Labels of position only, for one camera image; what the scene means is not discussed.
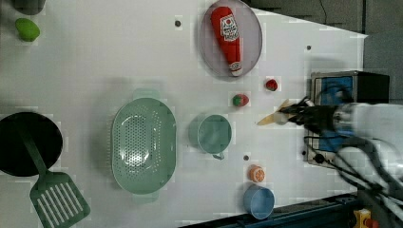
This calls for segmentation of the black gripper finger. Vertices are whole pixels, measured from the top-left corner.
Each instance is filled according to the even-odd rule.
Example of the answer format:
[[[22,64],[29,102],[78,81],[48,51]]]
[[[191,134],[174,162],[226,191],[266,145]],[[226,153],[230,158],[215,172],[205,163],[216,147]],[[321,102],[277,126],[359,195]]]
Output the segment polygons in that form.
[[[304,98],[296,104],[288,104],[285,107],[282,107],[279,111],[284,114],[298,114],[303,112],[307,107],[313,106],[314,103],[308,99]]]

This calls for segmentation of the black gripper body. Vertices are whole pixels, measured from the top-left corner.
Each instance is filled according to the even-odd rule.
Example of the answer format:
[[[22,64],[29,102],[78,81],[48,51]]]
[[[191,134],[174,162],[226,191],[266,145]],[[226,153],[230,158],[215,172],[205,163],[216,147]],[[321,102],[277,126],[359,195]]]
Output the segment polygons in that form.
[[[292,117],[290,122],[303,125],[313,133],[321,134],[323,131],[334,131],[335,105],[301,106],[293,104],[289,108]]]

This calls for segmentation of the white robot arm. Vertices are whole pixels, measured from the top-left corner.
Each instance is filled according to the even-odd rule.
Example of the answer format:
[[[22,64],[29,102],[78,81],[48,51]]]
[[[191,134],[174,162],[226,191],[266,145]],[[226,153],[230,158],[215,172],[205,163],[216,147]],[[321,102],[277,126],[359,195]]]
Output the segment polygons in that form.
[[[371,191],[396,218],[402,218],[400,104],[311,105],[305,99],[279,111],[318,136],[325,132],[341,136],[344,141],[329,164],[344,181]]]

